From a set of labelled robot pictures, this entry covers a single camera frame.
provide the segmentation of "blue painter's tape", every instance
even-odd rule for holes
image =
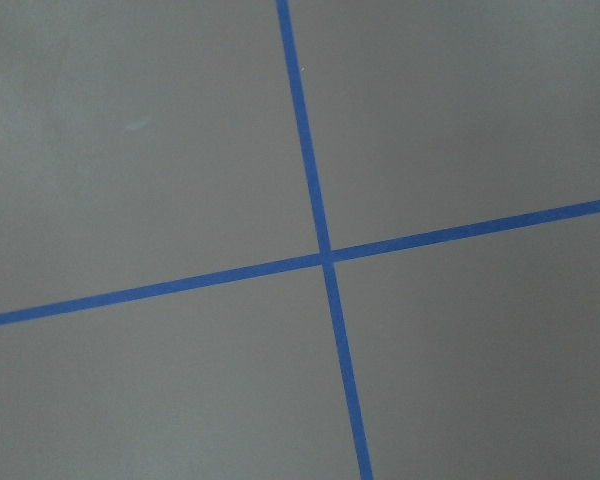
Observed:
[[[307,177],[307,185],[309,187],[309,197],[311,199],[311,209],[313,211],[316,236],[318,237],[318,247],[323,260],[322,269],[327,289],[327,298],[329,299],[329,308],[331,310],[331,321],[336,338],[338,360],[340,363],[344,393],[347,400],[351,431],[353,434],[356,456],[358,458],[360,478],[362,480],[373,480],[371,460],[369,458],[367,439],[364,433],[360,401],[356,390],[353,363],[351,361],[351,353],[349,352],[344,315],[342,313],[340,293],[338,291],[338,281],[336,278],[335,267],[331,260],[331,242],[329,240],[327,216],[322,200],[318,167],[313,151],[313,140],[311,139],[309,116],[304,100],[302,78],[300,76],[300,67],[298,65],[298,54],[293,38],[289,4],[286,0],[277,0],[276,4],[278,8],[278,19],[280,22],[280,34],[282,36],[284,56],[287,64],[287,73],[289,76],[289,87],[291,89],[293,108],[296,114],[296,126],[300,139],[300,148]]]
[[[344,393],[349,410],[349,422],[353,433],[353,444],[358,457],[358,468],[360,469],[360,478],[362,480],[372,480],[373,471],[371,469],[371,458],[367,447],[367,437],[364,431],[362,421],[362,410],[360,409],[360,400],[358,398],[358,389],[349,350],[349,340],[347,339],[347,329],[344,321],[344,312],[342,302],[340,301],[340,291],[338,289],[338,279],[333,263],[323,265],[324,283],[327,289],[327,299],[331,311],[331,323],[333,333],[336,338],[336,350],[340,362],[340,374],[344,384]]]
[[[327,229],[327,217],[322,201],[322,192],[320,190],[320,181],[318,179],[318,167],[313,151],[313,140],[311,139],[311,129],[309,128],[309,116],[304,101],[302,78],[300,77],[298,54],[293,38],[289,5],[286,0],[277,0],[276,3],[278,7],[278,20],[280,22],[280,34],[282,36],[282,45],[284,47],[284,56],[287,64],[287,74],[289,76],[289,87],[291,89],[291,98],[296,114],[298,136],[300,137],[302,160],[307,176],[307,185],[309,186],[313,221],[318,236],[318,247],[322,253],[330,252],[331,242],[329,241],[329,231]]]
[[[131,302],[143,298],[168,295],[170,293],[184,292],[211,285],[245,280],[247,278],[299,270],[301,268],[316,267],[321,265],[321,260],[322,256],[318,254],[305,255],[286,260],[251,265],[249,267],[235,268],[233,270],[208,273],[170,282],[156,283],[128,290],[103,293],[91,297],[67,300],[65,302],[52,303],[39,307],[25,308],[14,312],[0,313],[0,325],[8,325],[10,323],[24,322],[36,318],[50,317],[62,313],[77,312],[107,305],[115,305],[117,303]]]
[[[341,248],[332,252],[331,259],[334,262],[342,262],[345,260],[353,260],[355,258],[380,255],[382,253],[407,250],[409,248],[424,247],[425,245],[433,245],[435,243],[451,242],[453,240],[461,240],[463,238],[503,232],[516,228],[530,227],[532,225],[566,220],[596,213],[600,213],[600,200],[578,203],[550,210],[541,210],[539,212],[525,213],[513,217],[499,218],[497,220],[488,220],[486,222],[473,223],[461,227],[445,228],[443,230],[419,233],[407,237],[394,238],[392,240],[383,240],[381,242],[367,243],[355,247]]]

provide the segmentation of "scuff mark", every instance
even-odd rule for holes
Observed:
[[[128,124],[126,127],[124,127],[124,131],[125,132],[135,132],[136,130],[140,130],[140,129],[146,127],[147,125],[149,125],[150,122],[151,122],[151,117],[149,115],[146,115],[146,116],[136,120],[135,122],[131,122],[130,124]]]

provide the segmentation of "gray surface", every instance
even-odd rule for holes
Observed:
[[[0,0],[0,311],[317,249],[270,2]]]
[[[0,328],[0,478],[356,476],[319,270]]]
[[[600,198],[600,1],[291,3],[334,246]]]
[[[600,2],[291,3],[336,247],[600,198]],[[273,1],[0,1],[0,311],[314,237]],[[338,271],[377,480],[600,478],[600,216]],[[359,478],[319,270],[1,327],[92,478]]]
[[[600,215],[338,272],[377,480],[600,479]]]

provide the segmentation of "white speck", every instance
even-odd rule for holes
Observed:
[[[136,130],[140,130],[141,128],[146,127],[151,122],[151,117],[149,115],[144,116],[135,122],[131,122],[126,127],[124,127],[125,132],[135,132]]]

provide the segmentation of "floor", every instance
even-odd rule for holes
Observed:
[[[0,478],[600,479],[600,0],[0,0]]]

